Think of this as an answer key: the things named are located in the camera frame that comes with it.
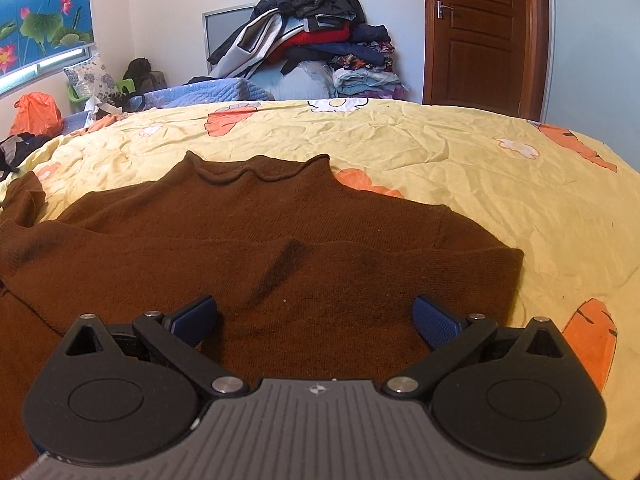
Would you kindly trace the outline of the brown knit sweater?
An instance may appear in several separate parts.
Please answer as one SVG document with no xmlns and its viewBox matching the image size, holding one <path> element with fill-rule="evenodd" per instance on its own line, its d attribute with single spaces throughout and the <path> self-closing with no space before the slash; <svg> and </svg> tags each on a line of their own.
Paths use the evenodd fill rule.
<svg viewBox="0 0 640 480">
<path fill-rule="evenodd" d="M 105 323 L 209 295 L 203 352 L 262 377 L 383 380 L 422 356 L 416 297 L 506 322 L 523 253 L 444 205 L 357 191 L 329 159 L 184 159 L 40 219 L 26 174 L 1 211 L 1 474 L 32 459 L 26 393 L 79 315 Z"/>
</svg>

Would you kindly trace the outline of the pile of clothes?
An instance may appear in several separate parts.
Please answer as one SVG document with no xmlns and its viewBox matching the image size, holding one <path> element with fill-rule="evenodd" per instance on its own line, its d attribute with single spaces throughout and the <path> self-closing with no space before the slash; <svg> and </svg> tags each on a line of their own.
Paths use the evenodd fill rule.
<svg viewBox="0 0 640 480">
<path fill-rule="evenodd" d="M 404 100 L 394 54 L 387 28 L 370 24 L 359 0 L 259 0 L 207 63 L 214 79 L 316 70 L 329 96 Z"/>
</svg>

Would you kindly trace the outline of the yellow floral bed sheet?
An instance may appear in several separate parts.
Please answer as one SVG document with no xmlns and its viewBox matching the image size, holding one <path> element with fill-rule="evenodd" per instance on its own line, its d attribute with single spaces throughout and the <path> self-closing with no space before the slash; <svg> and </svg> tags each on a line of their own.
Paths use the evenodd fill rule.
<svg viewBox="0 0 640 480">
<path fill-rule="evenodd" d="M 42 184 L 43 221 L 82 196 L 156 181 L 186 154 L 206 162 L 326 156 L 342 185 L 444 205 L 523 253 L 509 318 L 562 327 L 608 409 L 594 461 L 639 473 L 639 175 L 570 129 L 446 106 L 363 98 L 148 110 L 48 142 L 10 184 Z"/>
</svg>

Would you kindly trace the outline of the blue quilted blanket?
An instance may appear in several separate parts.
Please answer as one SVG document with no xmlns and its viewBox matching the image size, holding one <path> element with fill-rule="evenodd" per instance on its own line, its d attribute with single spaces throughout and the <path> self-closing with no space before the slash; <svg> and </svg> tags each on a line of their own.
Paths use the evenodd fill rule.
<svg viewBox="0 0 640 480">
<path fill-rule="evenodd" d="M 234 101 L 274 101 L 275 99 L 270 92 L 244 78 L 207 79 L 135 94 L 127 99 L 124 110 L 135 113 L 151 108 L 174 108 Z"/>
</svg>

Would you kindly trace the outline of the dark stuffed bag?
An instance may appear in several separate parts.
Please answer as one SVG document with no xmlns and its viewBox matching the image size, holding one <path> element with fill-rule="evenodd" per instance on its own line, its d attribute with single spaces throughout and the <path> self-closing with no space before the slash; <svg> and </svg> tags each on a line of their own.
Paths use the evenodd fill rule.
<svg viewBox="0 0 640 480">
<path fill-rule="evenodd" d="M 167 88 L 166 78 L 160 70 L 153 70 L 147 58 L 135 58 L 124 73 L 124 79 L 131 79 L 137 92 L 146 93 Z"/>
</svg>

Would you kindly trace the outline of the orange plastic bag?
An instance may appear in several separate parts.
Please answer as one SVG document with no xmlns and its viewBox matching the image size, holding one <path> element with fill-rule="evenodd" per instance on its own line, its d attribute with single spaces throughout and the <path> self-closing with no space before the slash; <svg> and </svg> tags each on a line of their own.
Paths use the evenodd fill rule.
<svg viewBox="0 0 640 480">
<path fill-rule="evenodd" d="M 33 136 L 58 136 L 63 131 L 63 117 L 53 96 L 35 91 L 23 94 L 15 103 L 16 114 L 10 136 L 30 133 Z"/>
</svg>

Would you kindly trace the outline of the floral patterned pillow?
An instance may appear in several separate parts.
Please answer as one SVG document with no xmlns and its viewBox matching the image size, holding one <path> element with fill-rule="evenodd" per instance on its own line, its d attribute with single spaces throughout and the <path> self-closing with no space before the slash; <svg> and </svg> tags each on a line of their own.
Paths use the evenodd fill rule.
<svg viewBox="0 0 640 480">
<path fill-rule="evenodd" d="M 95 96 L 104 101 L 117 90 L 116 80 L 107 70 L 99 53 L 84 62 L 64 67 L 63 72 L 79 99 Z"/>
</svg>

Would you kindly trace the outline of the grey framed panel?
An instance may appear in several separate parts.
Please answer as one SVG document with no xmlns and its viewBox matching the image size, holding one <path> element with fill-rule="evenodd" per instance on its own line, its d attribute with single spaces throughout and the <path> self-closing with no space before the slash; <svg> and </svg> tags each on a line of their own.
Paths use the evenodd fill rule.
<svg viewBox="0 0 640 480">
<path fill-rule="evenodd" d="M 208 70 L 213 68 L 209 57 L 232 32 L 250 18 L 254 6 L 229 6 L 202 14 L 205 61 Z"/>
</svg>

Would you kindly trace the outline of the brown wooden door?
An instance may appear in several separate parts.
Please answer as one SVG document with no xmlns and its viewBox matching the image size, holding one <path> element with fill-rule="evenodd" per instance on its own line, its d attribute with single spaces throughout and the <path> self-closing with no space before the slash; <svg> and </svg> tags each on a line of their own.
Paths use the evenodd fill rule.
<svg viewBox="0 0 640 480">
<path fill-rule="evenodd" d="M 549 0 L 425 0 L 423 101 L 537 120 L 544 102 Z"/>
</svg>

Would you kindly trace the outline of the lotus flower curtain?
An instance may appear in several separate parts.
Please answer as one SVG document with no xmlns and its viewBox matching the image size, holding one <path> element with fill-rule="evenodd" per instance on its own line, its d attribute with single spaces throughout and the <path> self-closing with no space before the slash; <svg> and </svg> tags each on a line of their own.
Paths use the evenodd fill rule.
<svg viewBox="0 0 640 480">
<path fill-rule="evenodd" d="M 1 73 L 94 43 L 90 0 L 1 0 Z"/>
</svg>

